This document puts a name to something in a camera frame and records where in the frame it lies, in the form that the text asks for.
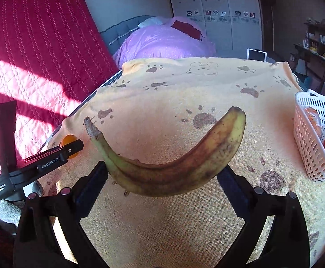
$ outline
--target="basket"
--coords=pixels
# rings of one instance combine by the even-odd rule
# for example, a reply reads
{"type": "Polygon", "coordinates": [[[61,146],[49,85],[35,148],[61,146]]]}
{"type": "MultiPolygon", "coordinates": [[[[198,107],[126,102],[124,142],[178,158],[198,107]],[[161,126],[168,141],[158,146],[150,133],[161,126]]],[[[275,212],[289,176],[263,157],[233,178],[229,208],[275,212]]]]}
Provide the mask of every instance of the basket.
{"type": "Polygon", "coordinates": [[[294,138],[304,162],[308,177],[312,181],[325,181],[325,96],[313,90],[295,94],[294,138]],[[322,136],[319,139],[314,127],[301,106],[315,109],[321,120],[322,136]]]}

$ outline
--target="purple bedding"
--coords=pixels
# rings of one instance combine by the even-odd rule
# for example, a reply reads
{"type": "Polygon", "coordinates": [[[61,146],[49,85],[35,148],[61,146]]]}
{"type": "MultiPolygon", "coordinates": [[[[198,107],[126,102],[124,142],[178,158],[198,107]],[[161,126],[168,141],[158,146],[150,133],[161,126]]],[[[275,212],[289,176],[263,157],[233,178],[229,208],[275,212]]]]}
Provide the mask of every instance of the purple bedding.
{"type": "Polygon", "coordinates": [[[180,59],[184,57],[213,57],[215,44],[202,33],[202,40],[194,39],[187,34],[172,28],[178,20],[201,29],[190,19],[174,17],[164,25],[148,26],[133,32],[113,55],[117,66],[121,69],[124,62],[151,57],[180,59]]]}

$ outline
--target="blue headboard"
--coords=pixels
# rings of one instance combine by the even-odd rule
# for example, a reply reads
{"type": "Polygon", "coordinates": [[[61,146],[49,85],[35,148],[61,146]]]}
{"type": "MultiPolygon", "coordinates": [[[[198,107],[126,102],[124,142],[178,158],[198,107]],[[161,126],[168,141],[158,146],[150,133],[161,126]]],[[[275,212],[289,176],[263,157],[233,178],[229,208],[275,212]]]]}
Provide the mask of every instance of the blue headboard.
{"type": "Polygon", "coordinates": [[[138,30],[138,25],[153,16],[137,16],[100,32],[110,54],[114,54],[131,33],[138,30]]]}

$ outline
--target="silver bolt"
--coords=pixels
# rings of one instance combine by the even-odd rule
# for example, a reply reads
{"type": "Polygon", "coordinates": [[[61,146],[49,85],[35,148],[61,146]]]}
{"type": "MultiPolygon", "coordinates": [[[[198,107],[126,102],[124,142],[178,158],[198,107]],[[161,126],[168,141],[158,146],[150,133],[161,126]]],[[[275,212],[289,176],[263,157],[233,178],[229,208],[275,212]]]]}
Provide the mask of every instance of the silver bolt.
{"type": "Polygon", "coordinates": [[[258,187],[258,186],[254,188],[254,191],[257,194],[262,194],[264,192],[264,190],[261,187],[258,187]]]}
{"type": "Polygon", "coordinates": [[[36,197],[36,193],[30,193],[27,197],[28,199],[34,199],[36,197]]]}
{"type": "Polygon", "coordinates": [[[65,187],[61,190],[62,195],[68,195],[71,192],[71,189],[69,187],[65,187]]]}
{"type": "Polygon", "coordinates": [[[293,191],[290,191],[290,192],[289,192],[289,196],[290,196],[291,198],[297,198],[296,193],[293,192],[293,191]]]}

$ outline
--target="banana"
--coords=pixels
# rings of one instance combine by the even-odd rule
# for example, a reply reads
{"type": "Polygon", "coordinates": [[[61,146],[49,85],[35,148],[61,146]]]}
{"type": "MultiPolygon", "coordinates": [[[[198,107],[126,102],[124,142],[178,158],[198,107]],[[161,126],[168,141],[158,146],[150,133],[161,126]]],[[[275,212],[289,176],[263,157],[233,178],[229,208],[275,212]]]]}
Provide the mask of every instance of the banana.
{"type": "Polygon", "coordinates": [[[204,185],[226,167],[242,142],[246,115],[240,108],[231,107],[188,153],[160,165],[119,156],[89,117],[84,125],[110,175],[121,187],[149,197],[167,197],[204,185]]]}

